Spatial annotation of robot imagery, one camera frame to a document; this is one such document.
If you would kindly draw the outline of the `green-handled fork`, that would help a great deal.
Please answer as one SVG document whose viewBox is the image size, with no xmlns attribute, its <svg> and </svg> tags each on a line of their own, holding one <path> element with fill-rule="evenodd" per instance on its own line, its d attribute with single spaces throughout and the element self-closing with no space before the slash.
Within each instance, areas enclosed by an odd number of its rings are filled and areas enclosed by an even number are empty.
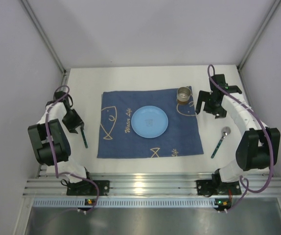
<svg viewBox="0 0 281 235">
<path fill-rule="evenodd" d="M 82 135 L 82 138 L 83 138 L 84 146 L 87 149 L 88 148 L 88 143 L 87 143 L 87 140 L 86 140 L 86 137 L 85 137 L 84 127 L 81 127 L 80 130 L 81 130 L 81 135 Z"/>
</svg>

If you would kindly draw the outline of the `small metal cup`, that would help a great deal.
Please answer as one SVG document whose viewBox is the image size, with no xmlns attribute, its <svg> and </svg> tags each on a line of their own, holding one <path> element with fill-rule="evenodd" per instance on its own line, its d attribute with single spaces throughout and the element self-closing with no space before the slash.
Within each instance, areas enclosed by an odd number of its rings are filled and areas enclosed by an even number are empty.
<svg viewBox="0 0 281 235">
<path fill-rule="evenodd" d="M 192 100 L 192 91 L 189 87 L 180 87 L 177 90 L 177 103 L 179 105 L 187 105 Z"/>
</svg>

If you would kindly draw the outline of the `blue fish-print placemat cloth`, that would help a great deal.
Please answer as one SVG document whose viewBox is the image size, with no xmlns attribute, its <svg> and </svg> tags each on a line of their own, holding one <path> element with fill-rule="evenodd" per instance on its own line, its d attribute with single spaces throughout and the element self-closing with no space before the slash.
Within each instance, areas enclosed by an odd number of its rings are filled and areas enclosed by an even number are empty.
<svg viewBox="0 0 281 235">
<path fill-rule="evenodd" d="M 177 102 L 177 88 L 155 91 L 112 91 L 102 94 L 97 157 L 146 159 L 202 155 L 204 153 L 194 100 Z M 145 106 L 165 112 L 168 121 L 162 134 L 145 138 L 135 132 L 132 117 Z"/>
</svg>

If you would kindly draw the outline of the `light blue plate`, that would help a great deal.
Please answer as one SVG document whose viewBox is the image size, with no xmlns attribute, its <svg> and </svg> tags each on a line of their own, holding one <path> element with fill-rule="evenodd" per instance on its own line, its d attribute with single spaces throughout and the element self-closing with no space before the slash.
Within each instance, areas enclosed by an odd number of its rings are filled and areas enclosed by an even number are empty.
<svg viewBox="0 0 281 235">
<path fill-rule="evenodd" d="M 161 136 L 168 128 L 168 116 L 159 107 L 143 106 L 131 118 L 133 131 L 140 137 L 153 139 Z"/>
</svg>

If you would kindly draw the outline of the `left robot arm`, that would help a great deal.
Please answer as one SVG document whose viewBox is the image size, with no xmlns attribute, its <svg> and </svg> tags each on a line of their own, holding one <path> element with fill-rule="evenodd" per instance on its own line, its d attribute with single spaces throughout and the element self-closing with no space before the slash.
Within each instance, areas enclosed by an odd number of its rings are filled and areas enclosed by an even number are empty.
<svg viewBox="0 0 281 235">
<path fill-rule="evenodd" d="M 84 122 L 71 101 L 48 102 L 44 115 L 27 131 L 37 162 L 54 167 L 56 178 L 65 175 L 73 184 L 90 180 L 88 170 L 71 156 L 69 134 L 81 134 L 80 139 L 88 146 Z"/>
</svg>

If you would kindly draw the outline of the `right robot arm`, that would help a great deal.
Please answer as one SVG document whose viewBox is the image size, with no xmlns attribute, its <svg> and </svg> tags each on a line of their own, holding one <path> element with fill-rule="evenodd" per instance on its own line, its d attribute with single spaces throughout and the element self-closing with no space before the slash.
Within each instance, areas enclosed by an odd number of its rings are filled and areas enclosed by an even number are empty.
<svg viewBox="0 0 281 235">
<path fill-rule="evenodd" d="M 278 159 L 278 128 L 270 128 L 258 119 L 241 89 L 228 85 L 223 74 L 213 75 L 209 81 L 211 90 L 199 92 L 195 112 L 204 111 L 215 118 L 230 116 L 241 134 L 235 159 L 216 171 L 221 182 L 234 182 L 252 169 L 272 169 Z"/>
</svg>

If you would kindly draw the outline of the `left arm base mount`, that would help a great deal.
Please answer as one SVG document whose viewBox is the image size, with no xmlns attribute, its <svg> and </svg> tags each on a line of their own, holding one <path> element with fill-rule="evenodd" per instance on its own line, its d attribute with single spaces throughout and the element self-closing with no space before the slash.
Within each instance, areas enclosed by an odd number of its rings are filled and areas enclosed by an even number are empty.
<svg viewBox="0 0 281 235">
<path fill-rule="evenodd" d="M 109 193 L 110 181 L 108 180 L 94 180 L 98 186 L 99 196 L 106 196 Z M 61 180 L 61 184 L 67 187 L 68 196 L 97 196 L 96 187 L 87 181 L 78 183 L 70 183 L 66 180 Z"/>
</svg>

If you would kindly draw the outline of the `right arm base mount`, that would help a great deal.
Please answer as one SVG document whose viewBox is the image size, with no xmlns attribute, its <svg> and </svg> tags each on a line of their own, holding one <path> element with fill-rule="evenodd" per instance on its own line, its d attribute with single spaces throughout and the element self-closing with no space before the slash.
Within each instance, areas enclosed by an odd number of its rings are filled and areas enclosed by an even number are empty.
<svg viewBox="0 0 281 235">
<path fill-rule="evenodd" d="M 215 183 L 213 180 L 197 180 L 197 194 L 205 197 L 213 195 L 241 195 L 239 182 Z"/>
</svg>

